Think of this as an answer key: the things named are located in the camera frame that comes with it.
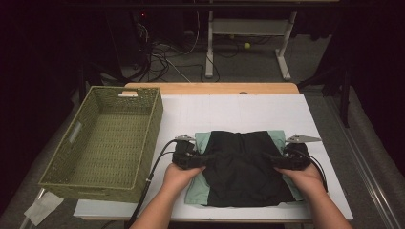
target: green woven basket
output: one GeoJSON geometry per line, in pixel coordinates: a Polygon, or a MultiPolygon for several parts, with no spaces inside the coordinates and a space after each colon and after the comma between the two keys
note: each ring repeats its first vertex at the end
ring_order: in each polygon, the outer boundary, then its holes
{"type": "Polygon", "coordinates": [[[92,87],[39,185],[61,198],[138,202],[162,113],[159,88],[92,87]]]}

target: human arm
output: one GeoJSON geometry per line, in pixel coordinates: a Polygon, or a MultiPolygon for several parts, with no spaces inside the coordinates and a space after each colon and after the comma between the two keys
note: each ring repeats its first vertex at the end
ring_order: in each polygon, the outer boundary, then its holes
{"type": "Polygon", "coordinates": [[[160,190],[140,214],[130,229],[166,229],[173,211],[173,206],[181,191],[188,185],[191,178],[199,174],[203,168],[183,170],[170,164],[164,174],[160,190]]]}
{"type": "Polygon", "coordinates": [[[311,164],[303,171],[275,169],[290,177],[303,193],[309,203],[315,228],[352,228],[325,191],[322,178],[314,165],[311,164]]]}

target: cable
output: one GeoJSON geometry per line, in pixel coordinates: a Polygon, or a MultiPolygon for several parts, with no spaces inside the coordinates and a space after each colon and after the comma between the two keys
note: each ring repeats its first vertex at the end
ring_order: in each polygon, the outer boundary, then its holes
{"type": "MultiPolygon", "coordinates": [[[[144,27],[142,24],[137,23],[137,26],[141,27],[144,31],[145,31],[145,43],[148,43],[148,37],[149,37],[149,33],[148,30],[146,29],[146,27],[144,27]]],[[[139,37],[143,36],[143,32],[141,30],[139,30],[139,37]]]]}
{"type": "Polygon", "coordinates": [[[167,148],[171,143],[176,142],[176,141],[177,141],[177,140],[175,140],[175,139],[170,140],[169,142],[166,143],[166,145],[165,145],[165,146],[163,147],[163,149],[161,150],[161,152],[160,152],[158,158],[156,159],[155,164],[154,164],[154,166],[153,166],[153,168],[152,168],[152,170],[151,170],[151,173],[149,174],[149,177],[146,179],[146,184],[145,184],[145,187],[143,188],[142,195],[140,196],[140,199],[139,199],[137,208],[135,209],[134,214],[133,214],[133,215],[131,216],[131,218],[129,219],[129,221],[128,221],[128,223],[127,223],[127,228],[131,227],[131,225],[135,222],[135,220],[137,220],[137,216],[138,216],[140,207],[142,206],[142,203],[143,203],[143,201],[145,200],[146,194],[148,193],[149,185],[151,184],[152,178],[153,178],[153,176],[155,175],[154,173],[155,173],[156,167],[158,166],[158,163],[159,163],[161,157],[164,156],[164,155],[166,155],[166,154],[168,154],[168,153],[165,153],[164,151],[166,150],[166,148],[167,148]]]}
{"type": "Polygon", "coordinates": [[[322,178],[322,184],[324,185],[325,191],[328,193],[329,190],[328,190],[327,177],[325,175],[325,171],[324,171],[324,168],[322,168],[321,163],[319,163],[319,161],[313,156],[307,156],[304,153],[294,150],[294,149],[289,149],[289,150],[295,154],[304,156],[306,159],[308,159],[310,161],[311,164],[313,164],[315,166],[316,170],[318,171],[319,175],[322,178]]]}
{"type": "Polygon", "coordinates": [[[138,80],[138,83],[142,81],[143,77],[145,77],[145,75],[148,75],[148,79],[149,79],[149,73],[151,72],[151,66],[152,66],[152,55],[149,55],[149,70],[147,73],[143,74],[140,79],[138,80]]]}
{"type": "Polygon", "coordinates": [[[162,156],[168,155],[168,154],[174,154],[175,152],[166,152],[164,154],[162,154],[162,156]]]}
{"type": "Polygon", "coordinates": [[[179,51],[179,50],[175,49],[175,48],[172,47],[171,45],[166,45],[166,44],[163,44],[163,43],[159,43],[159,44],[157,44],[157,46],[165,46],[165,47],[168,47],[169,49],[168,49],[167,51],[169,51],[169,50],[174,50],[174,51],[176,51],[176,52],[178,52],[178,53],[183,53],[182,51],[179,51]]]}
{"type": "Polygon", "coordinates": [[[167,59],[164,56],[162,56],[160,54],[151,54],[151,58],[152,58],[152,56],[156,57],[158,59],[158,61],[163,66],[163,68],[161,70],[158,70],[158,71],[151,70],[151,72],[160,72],[160,73],[155,78],[152,78],[152,79],[148,78],[148,82],[154,82],[154,81],[160,79],[164,74],[166,74],[169,71],[169,63],[167,62],[167,59]]]}
{"type": "Polygon", "coordinates": [[[116,220],[108,221],[108,222],[106,222],[106,223],[101,227],[101,229],[105,229],[105,228],[107,228],[109,225],[111,225],[111,224],[113,224],[113,223],[115,223],[115,222],[117,222],[117,221],[116,221],[116,220]]]}
{"type": "Polygon", "coordinates": [[[160,54],[152,54],[153,56],[157,57],[157,58],[163,58],[167,63],[169,63],[186,81],[188,81],[189,83],[191,83],[191,81],[184,75],[182,74],[177,68],[176,66],[170,62],[170,60],[166,59],[164,56],[160,55],[160,54]]]}
{"type": "Polygon", "coordinates": [[[178,68],[187,68],[187,67],[200,67],[200,78],[203,77],[203,65],[201,64],[194,64],[194,65],[177,65],[178,68]]]}
{"type": "Polygon", "coordinates": [[[240,49],[239,49],[238,43],[237,43],[235,40],[233,40],[233,39],[226,39],[226,38],[220,38],[220,39],[217,39],[217,40],[214,40],[214,41],[217,42],[217,41],[219,41],[219,40],[228,40],[228,41],[233,42],[233,44],[234,44],[235,47],[236,47],[236,51],[235,51],[235,53],[233,53],[233,54],[231,54],[231,55],[224,55],[224,54],[221,54],[221,53],[219,53],[219,52],[214,52],[215,54],[217,54],[217,55],[219,55],[219,56],[221,56],[221,57],[223,57],[223,58],[232,58],[232,57],[235,57],[235,56],[238,55],[240,49]]]}
{"type": "Polygon", "coordinates": [[[199,40],[199,36],[200,36],[200,13],[197,11],[197,37],[196,37],[196,41],[194,42],[194,45],[191,48],[191,50],[189,52],[185,53],[185,54],[189,54],[194,50],[194,48],[197,45],[197,41],[199,40]]]}

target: metal stand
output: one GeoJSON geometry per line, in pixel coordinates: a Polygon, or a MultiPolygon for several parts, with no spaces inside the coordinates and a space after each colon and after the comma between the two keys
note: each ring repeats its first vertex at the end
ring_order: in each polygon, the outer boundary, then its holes
{"type": "Polygon", "coordinates": [[[289,20],[249,20],[249,19],[214,19],[213,12],[208,17],[208,51],[205,61],[205,77],[212,78],[214,53],[212,48],[213,34],[235,34],[235,35],[282,35],[284,36],[283,45],[275,50],[277,61],[283,78],[288,81],[291,79],[284,53],[286,52],[289,37],[294,26],[294,11],[289,16],[289,20]]]}

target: white tabletop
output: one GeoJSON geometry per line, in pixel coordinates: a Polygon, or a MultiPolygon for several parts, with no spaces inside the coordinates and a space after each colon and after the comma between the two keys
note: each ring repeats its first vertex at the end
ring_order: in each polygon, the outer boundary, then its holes
{"type": "MultiPolygon", "coordinates": [[[[320,137],[307,101],[302,94],[169,94],[163,95],[163,117],[155,157],[175,136],[210,131],[248,133],[283,130],[286,137],[309,135],[320,137]]],[[[340,183],[322,142],[307,143],[309,153],[322,165],[327,176],[330,197],[346,217],[353,219],[340,183]]],[[[175,144],[167,151],[173,151],[175,144]]],[[[144,208],[158,192],[171,155],[164,156],[156,169],[144,208]]],[[[269,221],[289,222],[311,219],[305,203],[259,208],[215,208],[184,204],[187,189],[177,200],[173,220],[269,221]]],[[[74,216],[84,219],[129,219],[134,203],[81,199],[74,216]]]]}

